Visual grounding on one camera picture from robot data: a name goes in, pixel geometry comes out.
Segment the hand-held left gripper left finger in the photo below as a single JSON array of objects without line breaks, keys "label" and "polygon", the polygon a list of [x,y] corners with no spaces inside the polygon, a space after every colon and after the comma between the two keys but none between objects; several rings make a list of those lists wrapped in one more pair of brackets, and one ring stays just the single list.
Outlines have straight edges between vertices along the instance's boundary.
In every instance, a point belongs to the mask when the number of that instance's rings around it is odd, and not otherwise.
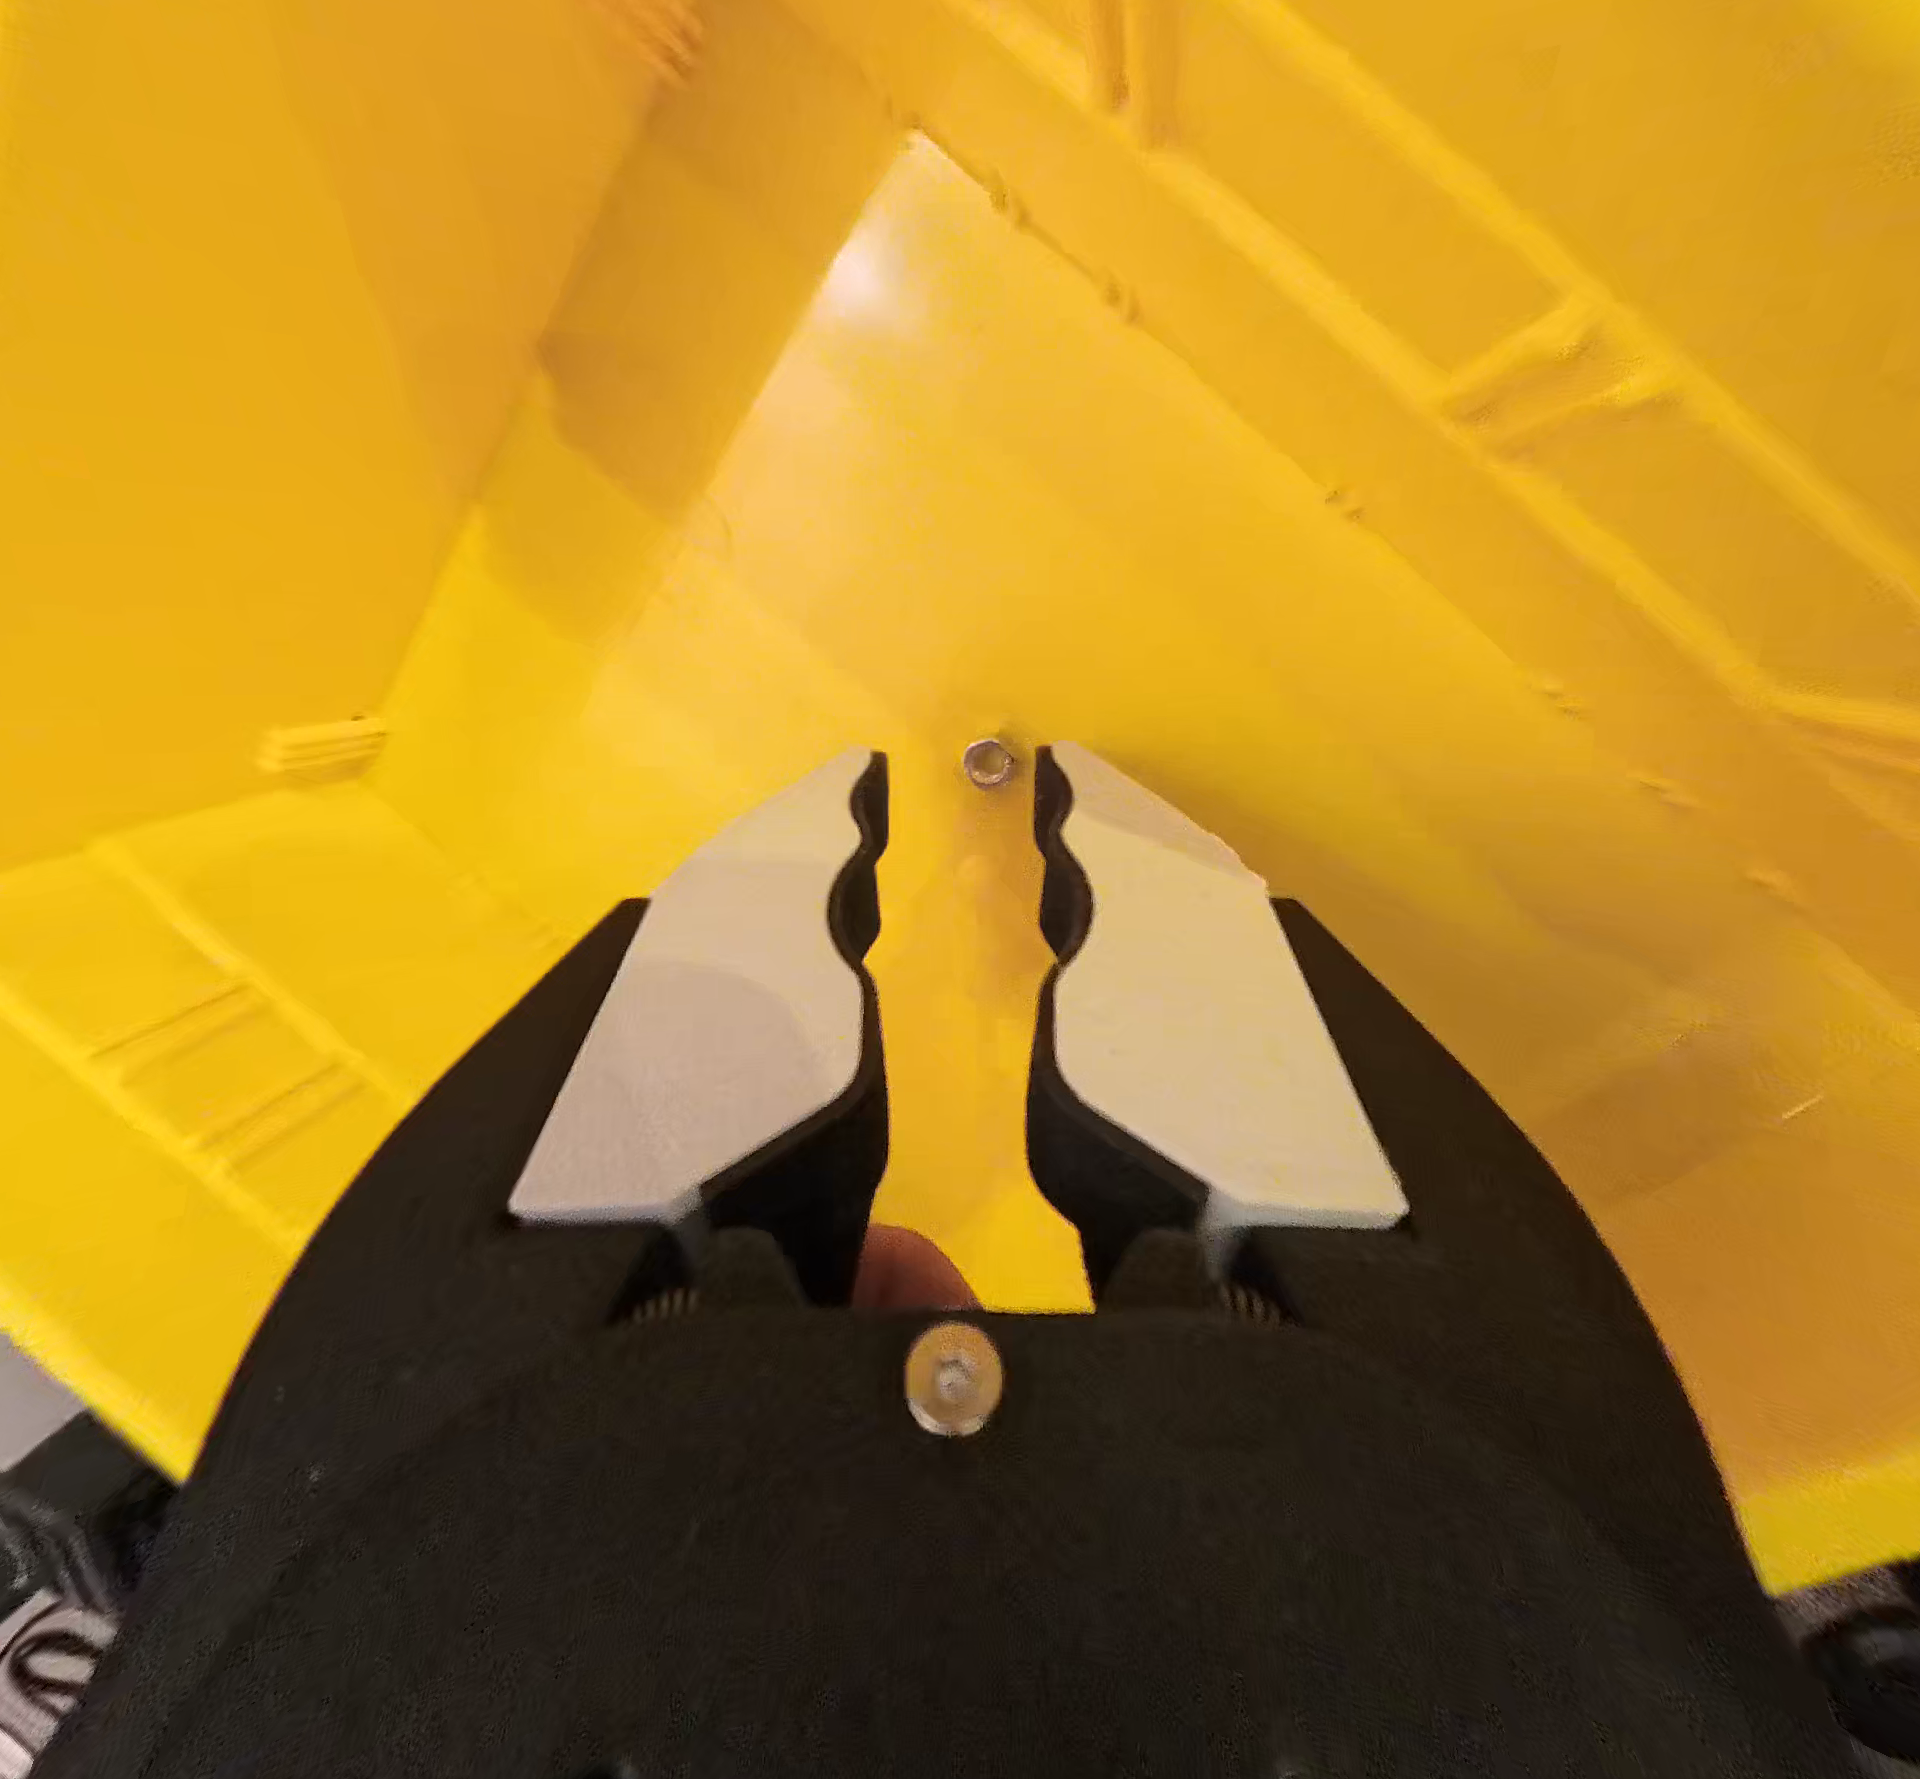
[{"label": "hand-held left gripper left finger", "polygon": [[890,1161],[866,965],[887,791],[884,755],[855,746],[662,880],[509,1193],[516,1221],[861,1256]]}]

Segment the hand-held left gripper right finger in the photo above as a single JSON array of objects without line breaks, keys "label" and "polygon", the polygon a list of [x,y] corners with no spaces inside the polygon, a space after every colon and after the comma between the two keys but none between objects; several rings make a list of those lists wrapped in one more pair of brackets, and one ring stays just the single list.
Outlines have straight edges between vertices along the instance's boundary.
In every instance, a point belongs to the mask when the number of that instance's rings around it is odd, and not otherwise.
[{"label": "hand-held left gripper right finger", "polygon": [[1150,1231],[1227,1272],[1270,1229],[1388,1231],[1409,1200],[1263,880],[1079,743],[1034,761],[1030,1175],[1115,1272]]}]

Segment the yellow plastic bin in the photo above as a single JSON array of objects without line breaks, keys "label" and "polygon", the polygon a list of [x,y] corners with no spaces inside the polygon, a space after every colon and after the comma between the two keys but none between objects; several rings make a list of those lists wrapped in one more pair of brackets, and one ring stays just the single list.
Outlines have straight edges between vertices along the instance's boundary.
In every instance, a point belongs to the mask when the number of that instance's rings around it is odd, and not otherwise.
[{"label": "yellow plastic bin", "polygon": [[1915,1553],[1915,0],[4,0],[4,1336],[162,1468],[853,746],[879,1213],[1077,1304],[1061,740],[1544,1153],[1767,1583]]}]

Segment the person's left hand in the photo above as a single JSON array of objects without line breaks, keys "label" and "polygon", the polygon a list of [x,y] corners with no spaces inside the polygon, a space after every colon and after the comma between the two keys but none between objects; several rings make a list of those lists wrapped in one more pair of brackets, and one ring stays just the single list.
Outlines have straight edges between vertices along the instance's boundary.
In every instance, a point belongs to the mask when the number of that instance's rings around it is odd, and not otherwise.
[{"label": "person's left hand", "polygon": [[922,1231],[875,1221],[862,1239],[848,1300],[857,1311],[976,1311],[979,1300],[947,1252]]}]

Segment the black white patterned mat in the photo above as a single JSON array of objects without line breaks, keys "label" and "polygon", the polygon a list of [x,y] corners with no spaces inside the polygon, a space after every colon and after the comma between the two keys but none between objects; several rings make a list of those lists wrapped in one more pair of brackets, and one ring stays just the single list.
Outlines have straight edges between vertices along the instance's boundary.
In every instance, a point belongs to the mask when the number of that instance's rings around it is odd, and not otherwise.
[{"label": "black white patterned mat", "polygon": [[2,1474],[2,1774],[31,1775],[114,1639],[174,1479],[84,1412]]}]

